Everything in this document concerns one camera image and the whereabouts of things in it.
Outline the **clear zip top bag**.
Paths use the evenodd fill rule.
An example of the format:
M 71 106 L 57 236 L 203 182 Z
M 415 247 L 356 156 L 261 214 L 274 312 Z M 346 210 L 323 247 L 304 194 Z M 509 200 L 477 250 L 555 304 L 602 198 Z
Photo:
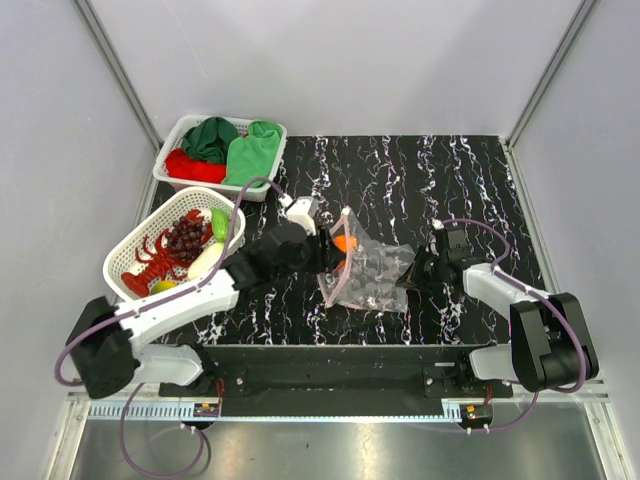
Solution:
M 406 289 L 396 287 L 395 283 L 413 263 L 416 256 L 413 248 L 372 239 L 352 209 L 349 215 L 341 212 L 330 233 L 332 237 L 355 236 L 358 247 L 346 254 L 346 265 L 339 272 L 317 276 L 325 306 L 395 313 L 406 311 Z

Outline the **green vegetable toy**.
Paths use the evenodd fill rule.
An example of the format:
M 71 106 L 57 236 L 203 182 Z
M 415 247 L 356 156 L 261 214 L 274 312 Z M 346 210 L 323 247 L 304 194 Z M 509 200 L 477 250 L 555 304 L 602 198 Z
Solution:
M 230 213 L 219 208 L 211 209 L 210 226 L 213 238 L 217 242 L 224 243 L 233 237 L 231 220 Z

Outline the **white radish toy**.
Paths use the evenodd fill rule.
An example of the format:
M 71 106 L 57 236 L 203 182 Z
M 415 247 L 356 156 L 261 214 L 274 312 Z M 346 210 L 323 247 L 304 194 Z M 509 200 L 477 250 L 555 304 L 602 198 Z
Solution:
M 187 278 L 195 280 L 211 270 L 221 258 L 224 251 L 223 243 L 214 243 L 207 247 L 190 265 Z

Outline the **purple grape bunch toy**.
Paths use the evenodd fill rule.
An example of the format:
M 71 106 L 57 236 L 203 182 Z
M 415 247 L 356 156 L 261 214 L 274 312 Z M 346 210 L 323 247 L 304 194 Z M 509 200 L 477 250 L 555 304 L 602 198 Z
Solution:
M 207 227 L 202 221 L 178 222 L 165 235 L 169 258 L 189 266 L 203 251 Z

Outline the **yellow fruit toy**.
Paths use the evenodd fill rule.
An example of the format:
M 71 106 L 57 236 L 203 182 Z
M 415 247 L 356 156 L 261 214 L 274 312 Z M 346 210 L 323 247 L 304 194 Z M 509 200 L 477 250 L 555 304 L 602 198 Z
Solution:
M 174 282 L 169 280 L 161 280 L 152 286 L 150 293 L 152 295 L 156 295 L 175 287 L 176 287 L 176 284 Z

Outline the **red lobster toy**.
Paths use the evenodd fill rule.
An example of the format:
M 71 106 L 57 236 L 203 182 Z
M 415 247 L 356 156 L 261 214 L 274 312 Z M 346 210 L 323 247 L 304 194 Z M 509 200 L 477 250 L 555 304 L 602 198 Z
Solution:
M 201 209 L 193 209 L 186 215 L 175 219 L 168 228 L 159 233 L 152 242 L 149 242 L 149 236 L 145 235 L 139 246 L 135 247 L 135 260 L 141 265 L 142 270 L 139 273 L 125 271 L 121 274 L 121 280 L 124 285 L 138 297 L 149 296 L 152 285 L 161 280 L 169 280 L 179 283 L 187 278 L 186 270 L 190 265 L 184 265 L 169 258 L 169 252 L 166 249 L 165 235 L 178 222 L 202 221 L 207 227 L 207 234 L 203 243 L 203 251 L 205 245 L 213 238 L 210 221 L 206 218 Z

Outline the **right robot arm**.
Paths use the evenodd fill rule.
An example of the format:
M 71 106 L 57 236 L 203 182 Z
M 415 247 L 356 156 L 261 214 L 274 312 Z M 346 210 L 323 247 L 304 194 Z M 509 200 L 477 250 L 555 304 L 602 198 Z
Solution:
M 474 256 L 467 225 L 500 240 L 503 254 L 492 261 Z M 499 263 L 509 250 L 506 238 L 482 222 L 436 221 L 429 243 L 419 248 L 397 285 L 418 292 L 456 287 L 508 320 L 508 344 L 474 349 L 465 365 L 454 371 L 455 387 L 463 395 L 476 396 L 497 380 L 518 384 L 531 393 L 577 392 L 600 371 L 581 304 L 573 294 L 552 294 L 506 273 Z

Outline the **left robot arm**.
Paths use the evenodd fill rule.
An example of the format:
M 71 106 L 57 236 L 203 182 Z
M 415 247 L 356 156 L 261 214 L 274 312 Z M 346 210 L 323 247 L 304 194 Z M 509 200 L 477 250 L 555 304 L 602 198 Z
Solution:
M 207 314 L 232 310 L 241 297 L 293 273 L 326 274 L 345 266 L 351 240 L 333 239 L 326 227 L 314 234 L 294 223 L 280 225 L 224 259 L 195 283 L 153 297 L 112 305 L 89 301 L 74 325 L 63 358 L 71 358 L 92 399 L 112 396 L 133 383 L 169 383 L 196 396 L 215 386 L 210 360 L 189 345 L 158 338 Z

